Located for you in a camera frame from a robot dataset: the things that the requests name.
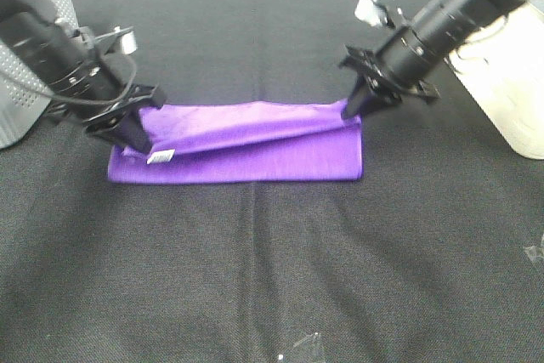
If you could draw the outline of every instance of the black fabric surface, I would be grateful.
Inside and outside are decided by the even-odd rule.
[[[427,0],[383,0],[414,14]],[[329,103],[357,0],[73,0],[135,26],[139,80],[174,104]],[[442,100],[365,121],[353,183],[114,185],[109,146],[40,122],[0,152],[0,361],[544,361],[543,163],[445,68]]]

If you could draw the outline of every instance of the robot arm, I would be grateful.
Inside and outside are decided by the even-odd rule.
[[[104,54],[124,33],[103,36],[99,44],[90,30],[72,30],[58,19],[51,0],[0,0],[0,39],[61,102],[55,112],[74,116],[89,135],[148,153],[138,109],[160,108],[165,96],[157,87],[124,83],[106,64]]]
[[[525,1],[431,0],[412,22],[403,20],[395,27],[395,33],[376,51],[348,47],[341,66],[357,71],[358,78],[343,117],[398,105],[403,94],[433,102],[438,91],[423,78],[472,33]],[[387,15],[383,20],[392,18]]]

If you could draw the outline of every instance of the clothing label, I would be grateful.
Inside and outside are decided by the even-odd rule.
[[[149,159],[147,160],[147,164],[150,165],[151,163],[166,163],[170,162],[173,158],[173,154],[176,150],[161,150],[158,152],[154,152]]]

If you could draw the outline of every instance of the perforated metal panel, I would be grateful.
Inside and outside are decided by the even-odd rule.
[[[53,0],[59,16],[78,27],[71,0]],[[44,93],[48,88],[0,41],[0,148],[21,139],[47,107],[49,100],[20,86]]]

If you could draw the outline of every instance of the purple towel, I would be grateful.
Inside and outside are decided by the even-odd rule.
[[[144,108],[151,153],[114,147],[108,177],[139,184],[358,179],[361,122],[342,120],[345,104]]]

